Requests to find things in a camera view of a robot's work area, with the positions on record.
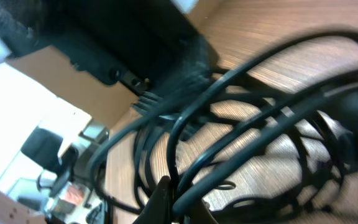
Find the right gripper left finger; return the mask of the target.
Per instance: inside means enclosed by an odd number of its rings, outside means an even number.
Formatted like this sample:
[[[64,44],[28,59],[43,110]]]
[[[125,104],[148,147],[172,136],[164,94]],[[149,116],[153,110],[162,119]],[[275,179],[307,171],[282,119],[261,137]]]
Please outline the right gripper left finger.
[[[163,176],[146,206],[133,224],[171,224],[173,189],[169,176]]]

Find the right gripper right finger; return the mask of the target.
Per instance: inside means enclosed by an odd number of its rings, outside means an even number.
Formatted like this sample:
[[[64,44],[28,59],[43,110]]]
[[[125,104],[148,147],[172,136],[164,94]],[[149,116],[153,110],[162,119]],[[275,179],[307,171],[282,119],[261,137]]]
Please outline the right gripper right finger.
[[[193,204],[188,216],[191,224],[218,224],[202,200]]]

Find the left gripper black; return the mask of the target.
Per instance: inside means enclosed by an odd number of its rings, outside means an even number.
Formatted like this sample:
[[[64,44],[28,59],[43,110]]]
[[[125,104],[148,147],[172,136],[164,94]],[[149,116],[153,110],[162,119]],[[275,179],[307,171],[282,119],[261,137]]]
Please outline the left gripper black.
[[[171,1],[0,0],[12,58],[53,46],[74,68],[131,91],[211,74],[218,54]]]

